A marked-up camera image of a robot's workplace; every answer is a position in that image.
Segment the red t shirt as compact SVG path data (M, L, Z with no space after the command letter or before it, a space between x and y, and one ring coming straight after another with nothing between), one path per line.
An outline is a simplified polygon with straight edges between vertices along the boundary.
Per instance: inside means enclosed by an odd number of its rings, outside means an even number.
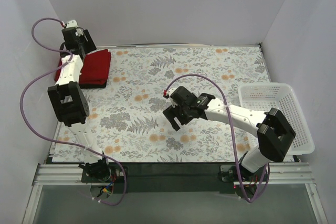
M77 82L82 89L106 87L109 77L111 53L108 50L99 50L86 55L81 59L79 55L62 57L60 65L65 67L57 70L56 84L63 85Z

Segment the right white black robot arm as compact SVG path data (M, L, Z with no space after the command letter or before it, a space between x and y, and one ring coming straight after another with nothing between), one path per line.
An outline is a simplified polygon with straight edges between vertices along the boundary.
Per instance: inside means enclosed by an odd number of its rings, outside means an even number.
M242 180L251 180L269 162L282 162L296 137L283 113L275 108L264 112L225 105L213 95L202 93L197 97L182 86L164 91L163 96L171 102L163 114L176 131L193 119L204 119L233 124L258 139L257 146L238 162L237 173Z

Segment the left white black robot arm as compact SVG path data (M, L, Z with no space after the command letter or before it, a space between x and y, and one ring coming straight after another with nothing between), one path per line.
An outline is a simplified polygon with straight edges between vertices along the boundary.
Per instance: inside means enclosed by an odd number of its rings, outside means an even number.
M90 114L88 102L80 88L79 78L86 54L96 50L87 30L79 27L76 20L66 22L62 30L64 45L60 47L60 75L54 86L48 88L48 95L59 122L62 122L82 146L83 164L79 167L91 178L106 182L112 170L102 157L103 151L88 128Z

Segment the floral patterned table mat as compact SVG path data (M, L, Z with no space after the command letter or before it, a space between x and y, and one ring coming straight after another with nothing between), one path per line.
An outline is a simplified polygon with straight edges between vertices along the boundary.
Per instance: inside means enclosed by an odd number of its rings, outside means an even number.
M259 47L114 48L104 89L85 90L89 129L120 162L232 162L257 144L245 131L194 120L174 130L163 115L167 86L239 105L238 87L268 82Z

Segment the white plastic laundry basket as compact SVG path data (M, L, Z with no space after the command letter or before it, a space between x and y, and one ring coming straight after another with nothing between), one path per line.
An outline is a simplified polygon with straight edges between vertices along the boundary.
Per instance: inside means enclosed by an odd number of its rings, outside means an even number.
M296 133L288 155L311 154L315 145L292 87L285 83L249 83L238 87L240 106L255 111L278 109Z

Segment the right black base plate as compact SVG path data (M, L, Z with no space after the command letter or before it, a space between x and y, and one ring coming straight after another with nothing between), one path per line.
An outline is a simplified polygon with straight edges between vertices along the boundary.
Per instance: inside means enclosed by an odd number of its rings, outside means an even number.
M258 182L261 179L263 169L265 167L259 168L255 173L249 172L247 169L240 168L240 174L243 182ZM237 182L238 173L237 168L234 163L229 163L226 165L221 165L218 173L219 179L223 182Z

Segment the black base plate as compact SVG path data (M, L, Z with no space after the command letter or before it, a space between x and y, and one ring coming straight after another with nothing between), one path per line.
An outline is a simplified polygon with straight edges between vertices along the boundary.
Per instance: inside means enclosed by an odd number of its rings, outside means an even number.
M240 168L240 174L243 182L258 182L261 179L263 169L265 167L259 168L255 173L249 172L247 169ZM229 163L226 165L221 165L218 173L219 179L223 182L237 182L238 173L237 168L234 163Z
M89 174L83 165L79 165L82 171L81 182L83 183L107 183L113 180L117 183L121 183L124 180L124 176L128 174L128 167L124 166L124 172L117 165L109 165L109 168L104 169L102 172L94 171Z

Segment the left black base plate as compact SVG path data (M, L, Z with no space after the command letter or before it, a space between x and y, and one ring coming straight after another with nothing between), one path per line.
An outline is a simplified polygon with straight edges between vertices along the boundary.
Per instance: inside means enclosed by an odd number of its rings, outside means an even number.
M117 165L109 165L109 168L104 169L102 172L94 171L89 174L83 165L79 165L82 171L81 182L83 183L107 183L113 180L117 183L121 183L124 180L124 176L128 174L128 167L124 166L124 172Z

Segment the aluminium front rail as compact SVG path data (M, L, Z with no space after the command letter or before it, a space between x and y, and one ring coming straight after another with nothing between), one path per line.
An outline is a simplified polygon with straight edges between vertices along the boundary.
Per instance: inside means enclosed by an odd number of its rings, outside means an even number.
M127 182L187 183L221 182L220 178L233 163L125 163ZM315 178L307 163L271 163L268 172L271 184L313 184ZM78 164L38 165L33 183L40 185L105 185L90 178Z

